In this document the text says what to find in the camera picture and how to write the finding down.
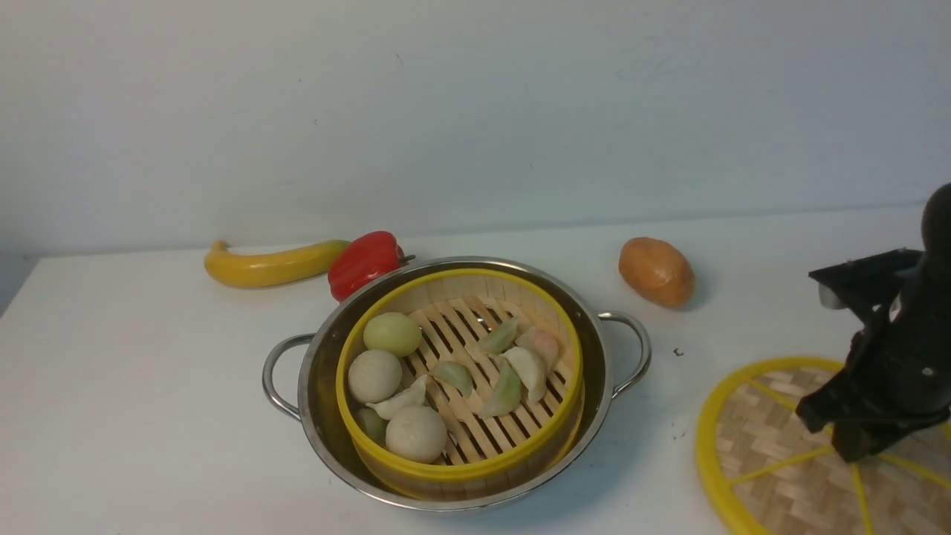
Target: steamer basket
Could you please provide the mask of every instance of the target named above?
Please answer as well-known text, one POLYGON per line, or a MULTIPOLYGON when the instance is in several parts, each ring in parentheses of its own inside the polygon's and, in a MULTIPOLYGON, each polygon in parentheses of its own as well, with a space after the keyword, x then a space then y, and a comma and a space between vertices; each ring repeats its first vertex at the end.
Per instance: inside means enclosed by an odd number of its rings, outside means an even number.
POLYGON ((417 499, 473 499, 531 480, 570 449, 582 413, 581 350, 568 314, 538 286, 496 270, 450 269, 395 288, 358 320, 340 357, 337 401, 357 453, 383 483, 417 499), (404 387, 440 360, 466 366, 475 382, 468 398, 438 381, 428 383, 426 405, 443 417, 450 434, 442 458, 431 465, 408 461, 378 446, 353 417, 360 405, 348 394, 347 369, 366 349, 366 324, 390 311, 408 315, 423 331, 419 349, 400 359, 404 387), (541 402, 523 400, 511 414, 483 420, 476 414, 492 394, 498 367, 476 343, 513 316, 520 320, 520 332, 537 327, 555 336, 559 359, 541 402))

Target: potato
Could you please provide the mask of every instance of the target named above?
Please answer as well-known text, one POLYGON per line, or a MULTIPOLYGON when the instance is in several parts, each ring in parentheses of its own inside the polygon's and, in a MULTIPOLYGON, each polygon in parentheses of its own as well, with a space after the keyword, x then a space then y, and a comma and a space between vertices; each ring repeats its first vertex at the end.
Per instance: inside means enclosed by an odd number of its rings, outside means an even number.
POLYGON ((687 258, 671 244, 653 238, 633 238, 624 244, 617 270, 641 297, 667 308, 686 304, 697 283, 687 258))

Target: woven bamboo lid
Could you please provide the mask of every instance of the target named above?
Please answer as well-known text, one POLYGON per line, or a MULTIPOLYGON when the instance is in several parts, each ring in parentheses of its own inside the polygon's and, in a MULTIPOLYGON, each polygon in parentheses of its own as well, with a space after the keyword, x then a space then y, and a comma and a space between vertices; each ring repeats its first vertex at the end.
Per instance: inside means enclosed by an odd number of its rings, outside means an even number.
POLYGON ((850 466, 829 433, 810 434, 793 412, 841 367, 814 358, 767 361, 714 389, 696 451, 711 504, 736 533, 951 535, 948 425, 850 466))

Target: white table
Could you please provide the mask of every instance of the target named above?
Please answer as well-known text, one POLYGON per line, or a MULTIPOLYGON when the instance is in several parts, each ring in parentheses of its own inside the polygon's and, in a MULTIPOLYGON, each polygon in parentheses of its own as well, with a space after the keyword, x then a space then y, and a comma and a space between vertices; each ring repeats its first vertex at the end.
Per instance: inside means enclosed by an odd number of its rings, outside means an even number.
MULTIPOLYGON (((316 330, 336 305, 322 277, 221 287, 201 250, 42 260, 0 320, 0 532, 721 533, 694 475, 705 396, 754 361, 843 358, 859 323, 821 308, 806 273, 920 247, 921 209, 401 240, 420 258, 536 266, 595 310, 635 314, 653 340, 650 373, 615 401, 578 462, 521 502, 462 518, 358 495, 264 399, 268 350, 316 330), (693 262, 690 311, 655 307, 620 280, 618 250, 638 235, 670 240, 693 262)), ((606 331, 618 371, 630 369, 632 335, 606 331)), ((291 399, 302 354, 281 359, 276 374, 291 399)))

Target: stainless steel pot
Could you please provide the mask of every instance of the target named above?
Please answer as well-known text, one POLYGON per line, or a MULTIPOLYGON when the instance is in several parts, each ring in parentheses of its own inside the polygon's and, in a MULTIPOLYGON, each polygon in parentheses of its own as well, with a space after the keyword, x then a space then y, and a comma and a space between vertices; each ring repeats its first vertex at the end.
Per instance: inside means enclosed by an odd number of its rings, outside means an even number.
POLYGON ((454 512, 484 509, 515 500, 549 482, 588 447, 608 413, 611 400, 640 381, 650 366, 650 338, 644 326, 623 312, 591 313, 568 287, 533 267, 507 260, 482 257, 454 257, 405 267, 364 287, 324 321, 315 334, 292 336, 277 344, 264 361, 262 382, 268 400, 281 412, 303 425, 304 434, 325 465, 349 486, 386 504, 408 509, 454 512), (529 482, 491 496, 473 500, 428 502, 394 494, 381 485, 364 467, 340 418, 335 395, 335 378, 340 350, 347 334, 363 312, 390 290, 422 275, 445 269, 483 268, 510 273, 526 279, 554 297, 571 316, 581 342, 584 358, 585 403, 575 444, 565 457, 529 482), (640 360, 634 371, 615 385, 611 356, 604 347, 601 322, 618 322, 636 333, 641 342, 640 360), (291 347, 308 345, 298 380, 298 406, 284 400, 274 388, 274 365, 291 347))

